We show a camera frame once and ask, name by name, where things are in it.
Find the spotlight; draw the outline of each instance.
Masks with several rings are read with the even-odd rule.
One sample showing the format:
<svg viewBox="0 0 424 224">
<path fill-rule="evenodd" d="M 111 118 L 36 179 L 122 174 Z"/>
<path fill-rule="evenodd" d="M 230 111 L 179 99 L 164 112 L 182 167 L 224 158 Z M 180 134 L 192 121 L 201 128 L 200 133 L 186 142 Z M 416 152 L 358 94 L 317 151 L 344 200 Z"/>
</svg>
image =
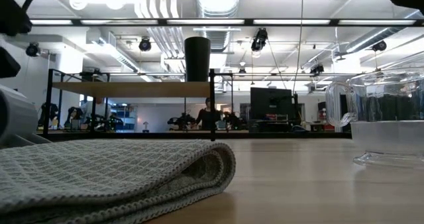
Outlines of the spotlight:
<svg viewBox="0 0 424 224">
<path fill-rule="evenodd" d="M 316 67 L 311 69 L 310 74 L 312 74 L 312 78 L 319 76 L 319 74 L 324 72 L 324 66 L 322 64 L 318 64 Z"/>
<path fill-rule="evenodd" d="M 255 58 L 260 56 L 260 51 L 265 47 L 267 39 L 268 33 L 266 32 L 266 28 L 259 28 L 251 46 L 252 53 L 254 53 Z"/>
<path fill-rule="evenodd" d="M 152 44 L 150 43 L 150 38 L 147 36 L 142 37 L 141 42 L 138 45 L 138 48 L 143 52 L 150 51 L 150 49 L 152 48 Z"/>
<path fill-rule="evenodd" d="M 240 70 L 238 72 L 245 74 L 246 73 L 246 69 L 245 68 L 240 68 Z"/>
<path fill-rule="evenodd" d="M 387 48 L 387 44 L 384 41 L 378 42 L 375 45 L 371 47 L 371 50 L 377 52 L 377 51 L 384 51 Z"/>
<path fill-rule="evenodd" d="M 28 48 L 26 48 L 25 53 L 26 53 L 26 55 L 33 57 L 33 58 L 40 56 L 41 50 L 38 47 L 38 43 L 37 42 L 31 42 L 29 44 Z"/>
</svg>

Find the table surface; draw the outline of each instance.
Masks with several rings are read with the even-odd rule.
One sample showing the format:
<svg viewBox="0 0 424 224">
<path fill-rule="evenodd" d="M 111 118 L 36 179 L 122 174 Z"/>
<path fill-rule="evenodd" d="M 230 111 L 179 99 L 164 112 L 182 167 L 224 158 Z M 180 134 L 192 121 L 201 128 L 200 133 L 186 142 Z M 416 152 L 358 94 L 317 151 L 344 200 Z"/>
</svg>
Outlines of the table surface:
<svg viewBox="0 0 424 224">
<path fill-rule="evenodd" d="M 158 223 L 424 223 L 424 171 L 364 167 L 347 139 L 224 140 L 237 171 L 224 193 Z"/>
</svg>

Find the fluorescent light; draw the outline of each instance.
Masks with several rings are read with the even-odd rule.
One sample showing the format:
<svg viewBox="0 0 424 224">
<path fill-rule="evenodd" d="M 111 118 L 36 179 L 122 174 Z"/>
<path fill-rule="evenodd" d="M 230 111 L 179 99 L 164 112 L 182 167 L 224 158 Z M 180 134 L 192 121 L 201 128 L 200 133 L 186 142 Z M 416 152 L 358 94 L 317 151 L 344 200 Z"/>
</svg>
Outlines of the fluorescent light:
<svg viewBox="0 0 424 224">
<path fill-rule="evenodd" d="M 242 25 L 244 19 L 170 19 L 169 25 Z"/>
<path fill-rule="evenodd" d="M 415 20 L 341 20 L 340 25 L 413 25 Z"/>
<path fill-rule="evenodd" d="M 165 74 L 165 73 L 146 73 L 147 76 L 185 76 L 184 73 L 170 73 L 170 74 Z"/>
<path fill-rule="evenodd" d="M 125 74 L 125 73 L 114 73 L 111 74 L 111 76 L 137 76 L 138 74 L 133 73 L 133 74 Z"/>
<path fill-rule="evenodd" d="M 33 25 L 72 25 L 69 19 L 31 19 Z"/>
<path fill-rule="evenodd" d="M 95 20 L 95 19 L 85 19 L 81 20 L 83 25 L 157 25 L 157 20 L 148 20 L 148 19 L 135 19 L 135 20 L 124 20 L 124 19 L 111 19 L 111 20 Z"/>
<path fill-rule="evenodd" d="M 193 28 L 193 31 L 195 32 L 204 32 L 204 31 L 217 31 L 217 32 L 240 32 L 241 28 Z"/>
<path fill-rule="evenodd" d="M 254 25 L 327 25 L 329 19 L 255 19 Z"/>
</svg>

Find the black monitor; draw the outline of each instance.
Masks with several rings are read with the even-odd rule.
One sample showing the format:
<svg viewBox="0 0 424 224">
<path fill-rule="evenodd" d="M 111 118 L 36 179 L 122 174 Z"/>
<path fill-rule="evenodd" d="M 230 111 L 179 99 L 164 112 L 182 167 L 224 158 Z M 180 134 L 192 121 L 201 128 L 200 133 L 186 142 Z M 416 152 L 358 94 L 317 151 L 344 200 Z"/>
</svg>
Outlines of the black monitor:
<svg viewBox="0 0 424 224">
<path fill-rule="evenodd" d="M 251 119 L 264 119 L 267 114 L 287 115 L 295 119 L 290 89 L 250 88 Z"/>
</svg>

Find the ventilation pipe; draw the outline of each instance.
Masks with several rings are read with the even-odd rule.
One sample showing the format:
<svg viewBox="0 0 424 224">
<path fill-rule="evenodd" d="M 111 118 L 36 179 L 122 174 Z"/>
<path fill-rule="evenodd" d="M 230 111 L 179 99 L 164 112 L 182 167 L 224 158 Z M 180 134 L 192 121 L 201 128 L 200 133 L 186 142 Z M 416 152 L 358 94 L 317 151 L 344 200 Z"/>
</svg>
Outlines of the ventilation pipe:
<svg viewBox="0 0 424 224">
<path fill-rule="evenodd" d="M 403 19 L 423 19 L 424 16 L 418 11 L 409 13 L 407 15 L 401 16 Z M 376 28 L 364 36 L 356 39 L 353 42 L 340 46 L 339 50 L 341 54 L 352 54 L 371 47 L 372 45 L 402 31 L 407 27 L 388 27 L 388 28 Z M 318 55 L 309 59 L 301 68 L 305 68 L 307 65 L 311 65 L 314 61 L 320 62 L 329 57 L 333 57 L 333 52 L 337 48 L 336 45 L 328 46 L 324 51 L 318 53 Z"/>
<path fill-rule="evenodd" d="M 202 18 L 232 18 L 237 14 L 240 0 L 197 0 Z M 212 52 L 223 52 L 230 42 L 231 32 L 207 31 L 202 34 L 211 41 Z"/>
</svg>

